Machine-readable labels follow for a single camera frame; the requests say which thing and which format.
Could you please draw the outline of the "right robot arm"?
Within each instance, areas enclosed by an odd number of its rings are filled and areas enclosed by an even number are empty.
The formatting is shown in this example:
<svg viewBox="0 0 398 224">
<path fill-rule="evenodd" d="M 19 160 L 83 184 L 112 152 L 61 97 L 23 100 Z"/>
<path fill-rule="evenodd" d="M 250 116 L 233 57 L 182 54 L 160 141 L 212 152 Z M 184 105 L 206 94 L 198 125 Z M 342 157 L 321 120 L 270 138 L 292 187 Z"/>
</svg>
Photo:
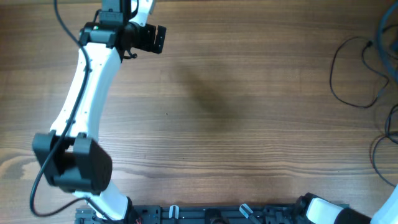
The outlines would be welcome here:
<svg viewBox="0 0 398 224">
<path fill-rule="evenodd" d="M 314 224 L 397 224 L 397 186 L 384 205 L 369 217 L 331 203 L 317 195 L 307 193 L 300 196 L 294 205 L 294 223 Z"/>
</svg>

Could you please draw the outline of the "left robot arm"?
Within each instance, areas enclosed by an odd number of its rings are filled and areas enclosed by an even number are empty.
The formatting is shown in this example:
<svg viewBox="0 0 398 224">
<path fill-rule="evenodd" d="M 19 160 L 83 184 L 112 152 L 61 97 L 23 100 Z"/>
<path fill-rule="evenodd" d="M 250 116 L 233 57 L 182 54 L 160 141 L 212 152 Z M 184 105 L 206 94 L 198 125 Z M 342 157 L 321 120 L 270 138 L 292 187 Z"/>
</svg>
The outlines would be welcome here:
<svg viewBox="0 0 398 224">
<path fill-rule="evenodd" d="M 166 29 L 147 23 L 154 0 L 103 1 L 95 18 L 73 41 L 78 64 L 61 112 L 47 134 L 36 134 L 32 148 L 38 178 L 84 200 L 101 223 L 139 223 L 131 199 L 111 181 L 111 157 L 98 143 L 109 87 L 132 49 L 160 54 Z"/>
</svg>

